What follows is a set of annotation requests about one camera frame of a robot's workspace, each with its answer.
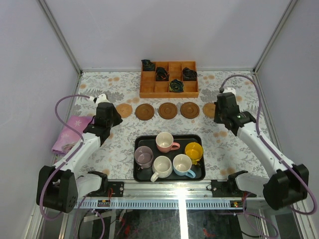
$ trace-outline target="black tray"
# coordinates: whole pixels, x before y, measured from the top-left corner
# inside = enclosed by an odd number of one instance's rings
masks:
[[[184,153],[184,150],[185,150],[185,147],[187,144],[192,143],[192,142],[196,142],[196,143],[199,143],[200,145],[202,145],[200,137],[196,134],[173,135],[173,137],[174,137],[174,142],[177,142],[180,144],[180,148],[177,150],[172,150],[168,153],[162,153],[158,150],[158,148],[156,146],[156,142],[155,142],[156,135],[146,135],[146,136],[140,136],[135,140],[134,152],[140,146],[147,146],[147,147],[151,148],[151,150],[153,151],[154,160],[157,157],[163,155],[163,156],[168,157],[173,163],[173,159],[175,158],[176,155]],[[204,165],[204,156],[199,161],[199,164],[200,164],[200,166],[192,165],[192,167],[191,167],[191,170],[193,170],[194,173],[196,174],[195,178],[190,178],[187,176],[178,176],[177,174],[175,174],[175,172],[173,170],[173,172],[171,173],[170,176],[168,176],[167,178],[158,178],[156,180],[156,182],[160,182],[160,181],[166,181],[166,182],[167,181],[199,181],[199,180],[202,180],[206,175],[205,165]],[[153,175],[152,167],[141,169],[134,160],[133,177],[136,181],[150,182],[152,175]]]

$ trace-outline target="floral pattern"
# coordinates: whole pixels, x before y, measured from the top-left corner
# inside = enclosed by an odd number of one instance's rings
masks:
[[[206,167],[205,179],[225,179],[231,173],[247,170],[261,176],[267,173],[246,144],[235,137],[223,125],[214,123],[202,111],[205,103],[214,102],[223,80],[230,75],[250,75],[249,71],[214,71],[198,72],[199,97],[189,99],[140,99],[140,72],[106,72],[84,73],[79,87],[79,94],[98,96],[107,94],[114,105],[128,103],[133,113],[123,122],[111,129],[110,137],[96,151],[81,169],[86,173],[90,170],[106,172],[110,179],[133,179],[134,142],[141,135],[156,135],[161,131],[171,134],[197,134],[202,139]],[[226,87],[236,89],[237,103],[241,111],[249,111],[254,117],[257,114],[257,94],[254,86],[246,79],[233,78]],[[165,120],[158,114],[162,103],[176,104],[178,114],[175,118]],[[194,102],[200,108],[200,114],[194,119],[186,119],[180,114],[180,106],[185,102]],[[148,121],[136,118],[134,111],[143,103],[151,104],[155,115]],[[92,116],[96,106],[85,98],[77,98],[72,114]],[[263,114],[260,127],[268,135]]]

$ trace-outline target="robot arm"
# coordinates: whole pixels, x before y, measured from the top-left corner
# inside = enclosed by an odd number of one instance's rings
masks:
[[[44,166],[39,173],[36,202],[39,205],[40,195],[45,182],[51,173],[63,166],[54,175],[45,191],[43,205],[58,211],[69,213],[75,206],[78,197],[83,197],[91,192],[107,193],[107,175],[101,172],[90,171],[80,176],[79,171],[88,158],[99,149],[110,136],[112,127],[117,126],[123,120],[116,111],[114,105],[107,100],[105,94],[90,100],[97,104],[94,123],[88,124],[83,131],[83,141],[78,141],[75,146],[52,167]],[[67,161],[67,159],[80,146],[81,148]]]
[[[249,112],[240,112],[235,95],[231,92],[217,96],[215,102],[216,123],[222,123],[228,130],[238,136],[256,157],[261,161],[270,179],[254,176],[242,171],[235,173],[236,185],[241,191],[249,191],[257,195],[263,195],[268,205],[274,210],[291,205],[303,200],[308,193],[293,174],[275,157],[275,155],[263,144],[256,132],[256,120]],[[261,136],[284,159],[284,161],[308,184],[309,171],[301,165],[295,165],[285,157],[263,133]]]

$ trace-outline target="white cup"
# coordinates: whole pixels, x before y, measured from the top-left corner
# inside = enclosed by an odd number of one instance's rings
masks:
[[[153,175],[151,181],[155,182],[158,178],[167,178],[173,171],[171,160],[165,156],[159,156],[152,165]]]
[[[185,154],[177,155],[173,160],[174,172],[179,176],[187,176],[190,178],[195,178],[196,174],[191,170],[191,159]]]

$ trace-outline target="wooden coaster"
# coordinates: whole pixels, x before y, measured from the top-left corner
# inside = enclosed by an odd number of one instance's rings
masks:
[[[209,118],[215,117],[215,107],[216,105],[214,103],[206,103],[203,107],[204,115],[206,115]]]
[[[135,115],[140,120],[150,120],[154,116],[154,108],[149,104],[139,105],[135,110]]]
[[[180,107],[180,112],[185,118],[193,119],[199,115],[199,107],[193,102],[186,102]]]
[[[117,112],[120,114],[122,118],[127,118],[133,112],[133,108],[129,104],[120,104],[116,106]]]
[[[172,103],[164,103],[159,107],[159,116],[163,119],[170,120],[177,115],[177,107]]]

